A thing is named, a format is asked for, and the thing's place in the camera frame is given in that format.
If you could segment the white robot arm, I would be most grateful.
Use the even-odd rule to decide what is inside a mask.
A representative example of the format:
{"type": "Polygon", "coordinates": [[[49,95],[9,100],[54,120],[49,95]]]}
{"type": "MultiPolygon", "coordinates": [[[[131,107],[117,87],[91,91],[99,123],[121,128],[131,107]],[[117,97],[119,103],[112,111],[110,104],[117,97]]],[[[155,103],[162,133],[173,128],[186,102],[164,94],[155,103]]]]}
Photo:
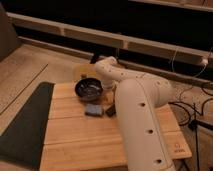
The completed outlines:
{"type": "Polygon", "coordinates": [[[163,77],[95,63],[104,89],[115,90],[115,108],[129,171],[175,171],[155,109],[168,103],[172,86],[163,77]]]}

